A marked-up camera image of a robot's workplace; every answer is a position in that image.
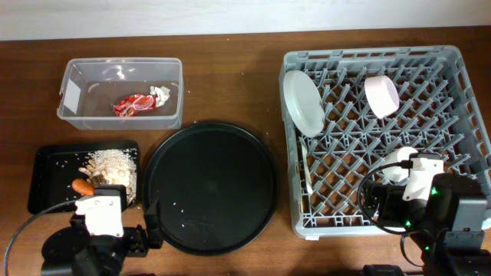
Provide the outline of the red snack wrapper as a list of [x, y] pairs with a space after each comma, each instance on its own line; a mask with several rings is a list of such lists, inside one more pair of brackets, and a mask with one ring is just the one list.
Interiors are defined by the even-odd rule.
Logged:
[[113, 105], [113, 112], [117, 117], [134, 117], [140, 111], [153, 110], [155, 107], [156, 97], [133, 94]]

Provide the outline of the white tissue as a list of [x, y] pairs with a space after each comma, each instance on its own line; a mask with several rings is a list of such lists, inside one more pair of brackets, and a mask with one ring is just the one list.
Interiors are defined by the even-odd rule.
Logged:
[[150, 87], [150, 95], [154, 99], [155, 107], [163, 106], [170, 98], [170, 89], [165, 86], [162, 87]]

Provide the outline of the grey dishwasher rack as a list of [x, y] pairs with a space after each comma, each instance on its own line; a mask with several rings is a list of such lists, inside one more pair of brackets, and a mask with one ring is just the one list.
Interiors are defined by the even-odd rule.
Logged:
[[[490, 192], [490, 141], [460, 50], [451, 45], [291, 51], [281, 75], [303, 71], [317, 87], [323, 130], [307, 137], [282, 111], [292, 230], [303, 239], [376, 235], [358, 208], [358, 184], [393, 150], [436, 153], [447, 172]], [[364, 92], [368, 77], [388, 76], [400, 106], [382, 119]], [[299, 140], [308, 147], [313, 194], [306, 189]]]

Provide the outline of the clear plastic bin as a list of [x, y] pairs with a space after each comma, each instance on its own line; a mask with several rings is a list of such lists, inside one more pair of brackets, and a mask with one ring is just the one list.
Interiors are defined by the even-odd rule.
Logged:
[[[168, 91], [165, 104], [118, 117], [114, 107], [123, 99]], [[169, 130], [183, 121], [183, 64], [175, 57], [78, 58], [68, 62], [61, 82], [60, 119], [79, 130]]]

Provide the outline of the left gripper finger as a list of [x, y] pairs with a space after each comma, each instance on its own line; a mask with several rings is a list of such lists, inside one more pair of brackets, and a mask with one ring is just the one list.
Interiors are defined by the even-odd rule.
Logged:
[[126, 188], [122, 185], [99, 186], [94, 190], [95, 207], [124, 212], [127, 208]]
[[151, 203], [144, 212], [149, 248], [162, 248], [163, 232], [160, 222], [160, 200]]

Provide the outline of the cream plastic cup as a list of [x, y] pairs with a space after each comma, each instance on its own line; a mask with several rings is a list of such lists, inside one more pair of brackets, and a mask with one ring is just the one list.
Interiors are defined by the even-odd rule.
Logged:
[[[417, 150], [410, 146], [403, 146], [399, 149], [395, 149], [392, 153], [384, 157], [384, 166], [409, 160], [410, 154], [412, 153], [417, 153]], [[382, 173], [392, 182], [399, 182], [409, 176], [409, 170], [403, 169], [400, 166], [382, 169]]]

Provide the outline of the grey plate with food scraps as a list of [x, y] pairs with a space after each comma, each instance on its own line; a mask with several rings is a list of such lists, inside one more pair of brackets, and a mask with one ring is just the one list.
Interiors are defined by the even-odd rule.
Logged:
[[288, 71], [282, 82], [287, 110], [302, 134], [317, 136], [324, 128], [325, 113], [320, 93], [303, 71]]

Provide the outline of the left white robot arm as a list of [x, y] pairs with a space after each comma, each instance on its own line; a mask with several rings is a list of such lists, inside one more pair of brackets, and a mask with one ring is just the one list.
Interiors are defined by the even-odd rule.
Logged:
[[124, 227], [124, 186], [100, 186], [75, 201], [71, 225], [51, 235], [41, 253], [43, 275], [119, 275], [126, 258], [145, 258], [163, 244], [160, 202], [144, 213], [146, 228]]

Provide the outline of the orange carrot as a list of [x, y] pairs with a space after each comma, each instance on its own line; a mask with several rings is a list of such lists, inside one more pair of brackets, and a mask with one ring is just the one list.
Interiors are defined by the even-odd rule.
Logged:
[[83, 179], [75, 179], [72, 182], [71, 187], [75, 192], [78, 192], [83, 196], [92, 196], [95, 190], [95, 188], [89, 182]]

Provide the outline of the round black serving tray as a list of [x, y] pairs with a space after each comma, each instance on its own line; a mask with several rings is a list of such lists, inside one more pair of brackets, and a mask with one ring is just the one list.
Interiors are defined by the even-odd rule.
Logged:
[[222, 255], [253, 241], [279, 198], [268, 147], [231, 123], [188, 126], [162, 142], [142, 178], [143, 210], [160, 200], [163, 243], [191, 255]]

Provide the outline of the brown food chunk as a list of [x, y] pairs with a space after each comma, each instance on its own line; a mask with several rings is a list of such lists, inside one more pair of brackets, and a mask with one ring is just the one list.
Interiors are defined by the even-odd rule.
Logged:
[[104, 178], [102, 174], [99, 174], [91, 177], [91, 183], [94, 187], [96, 187], [106, 185], [108, 184], [108, 181]]

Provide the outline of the pink saucer plate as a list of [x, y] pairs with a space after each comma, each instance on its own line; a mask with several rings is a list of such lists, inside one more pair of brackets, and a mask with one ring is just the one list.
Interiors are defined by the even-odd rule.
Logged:
[[388, 76], [368, 77], [364, 82], [364, 92], [372, 112], [379, 119], [399, 109], [397, 88]]

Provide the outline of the pile of food scraps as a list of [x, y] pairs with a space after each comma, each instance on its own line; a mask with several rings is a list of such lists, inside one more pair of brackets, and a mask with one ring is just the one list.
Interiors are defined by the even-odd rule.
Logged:
[[132, 205], [137, 196], [137, 164], [136, 158], [130, 153], [131, 149], [106, 149], [88, 153], [85, 163], [78, 170], [91, 185], [91, 177], [102, 174], [108, 181], [107, 185], [125, 186], [127, 204]]

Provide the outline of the black rectangular tray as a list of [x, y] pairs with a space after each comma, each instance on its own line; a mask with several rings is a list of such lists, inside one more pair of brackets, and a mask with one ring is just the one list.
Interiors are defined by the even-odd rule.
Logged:
[[35, 156], [28, 211], [35, 215], [54, 205], [79, 199], [81, 194], [71, 187], [75, 179], [87, 178], [79, 169], [87, 164], [92, 153], [108, 149], [122, 150], [129, 154], [136, 166], [140, 165], [140, 149], [134, 140], [41, 147]]

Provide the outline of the white plastic fork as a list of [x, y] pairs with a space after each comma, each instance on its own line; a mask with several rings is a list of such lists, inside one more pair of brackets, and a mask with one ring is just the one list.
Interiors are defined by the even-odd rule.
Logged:
[[308, 147], [305, 144], [305, 141], [303, 139], [299, 140], [300, 146], [301, 146], [301, 151], [302, 151], [302, 162], [303, 162], [303, 167], [304, 167], [304, 175], [305, 175], [305, 183], [306, 183], [306, 189], [307, 193], [311, 196], [313, 194], [313, 187], [311, 184], [311, 173], [308, 167]]

